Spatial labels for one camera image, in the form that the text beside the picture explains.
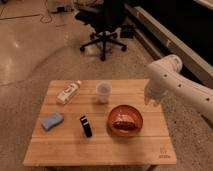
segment white cup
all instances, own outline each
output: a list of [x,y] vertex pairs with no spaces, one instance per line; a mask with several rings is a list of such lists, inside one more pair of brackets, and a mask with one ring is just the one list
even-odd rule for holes
[[108,103],[112,86],[108,82],[100,82],[96,85],[96,93],[101,103]]

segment black office chair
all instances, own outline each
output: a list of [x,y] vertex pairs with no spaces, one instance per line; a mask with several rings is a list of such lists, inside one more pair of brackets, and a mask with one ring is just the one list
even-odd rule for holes
[[7,0],[1,0],[1,2],[2,2],[3,4],[6,4],[6,3],[7,3]]
[[102,42],[101,60],[105,61],[106,42],[121,46],[122,51],[127,50],[125,44],[114,40],[117,38],[115,30],[120,27],[125,20],[124,1],[125,0],[104,0],[102,5],[79,8],[80,12],[75,18],[83,21],[85,25],[90,24],[95,29],[95,33],[90,35],[92,41],[81,46],[80,50],[82,52],[85,51],[86,46]]

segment cable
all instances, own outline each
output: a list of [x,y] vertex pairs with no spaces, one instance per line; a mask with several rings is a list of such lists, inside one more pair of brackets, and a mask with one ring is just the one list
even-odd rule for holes
[[45,20],[44,20],[45,16],[44,16],[43,14],[41,14],[40,22],[43,23],[43,24],[51,23],[52,20],[53,20],[51,14],[50,14],[50,11],[49,11],[48,8],[47,8],[47,1],[48,1],[48,0],[45,0],[44,5],[45,5],[45,8],[46,8],[47,13],[48,13],[49,20],[45,21]]
[[17,17],[6,17],[6,18],[1,18],[3,12],[4,12],[4,9],[6,7],[6,5],[4,5],[3,9],[1,10],[1,13],[0,13],[0,20],[10,20],[10,19],[17,19],[17,18],[27,18],[27,17],[37,17],[37,16],[41,16],[40,18],[40,22],[43,23],[43,24],[47,24],[47,23],[51,23],[52,22],[52,16],[50,14],[50,11],[48,10],[47,8],[47,1],[48,0],[45,0],[44,2],[44,5],[45,5],[45,8],[47,10],[47,13],[48,13],[48,17],[49,17],[49,20],[45,21],[44,18],[45,18],[45,15],[44,14],[32,14],[32,15],[22,15],[22,16],[17,16]]

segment orange bowl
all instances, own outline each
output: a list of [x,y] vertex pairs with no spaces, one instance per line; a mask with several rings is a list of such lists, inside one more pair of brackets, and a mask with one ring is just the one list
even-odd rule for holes
[[129,105],[119,105],[112,109],[107,123],[116,135],[132,137],[140,132],[143,118],[136,108]]

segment chair backrest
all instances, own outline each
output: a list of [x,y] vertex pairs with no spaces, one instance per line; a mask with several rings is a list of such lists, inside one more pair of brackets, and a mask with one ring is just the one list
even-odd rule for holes
[[114,31],[125,20],[125,0],[104,0],[103,15],[108,31]]

